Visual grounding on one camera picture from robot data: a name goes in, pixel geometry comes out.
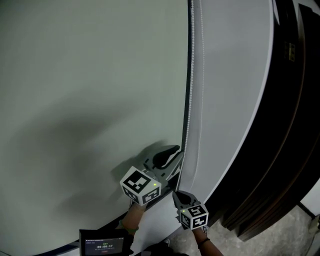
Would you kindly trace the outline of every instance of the timer display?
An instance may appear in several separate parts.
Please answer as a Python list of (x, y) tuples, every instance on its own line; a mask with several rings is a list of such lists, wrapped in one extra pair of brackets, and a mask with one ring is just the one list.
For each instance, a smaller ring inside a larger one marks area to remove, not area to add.
[(85, 255), (100, 256), (119, 254), (122, 252), (123, 244), (123, 237), (85, 240)]

